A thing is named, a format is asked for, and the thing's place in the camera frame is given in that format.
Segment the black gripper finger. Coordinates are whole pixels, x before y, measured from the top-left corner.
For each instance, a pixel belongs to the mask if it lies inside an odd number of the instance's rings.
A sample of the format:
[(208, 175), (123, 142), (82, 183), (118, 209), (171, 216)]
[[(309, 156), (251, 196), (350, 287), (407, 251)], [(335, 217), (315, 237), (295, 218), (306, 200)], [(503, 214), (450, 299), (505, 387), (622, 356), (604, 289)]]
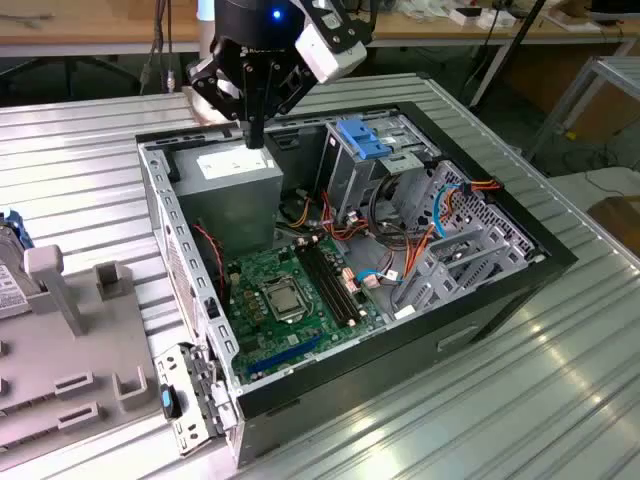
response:
[(257, 106), (253, 115), (253, 148), (264, 146), (265, 124), (277, 114), (287, 114), (317, 83), (309, 69), (301, 63), (272, 62), (266, 79), (257, 90)]
[(188, 78), (201, 113), (214, 110), (219, 117), (236, 122), (248, 149), (253, 148), (251, 123), (246, 119), (245, 95), (217, 65), (213, 55), (192, 63)]

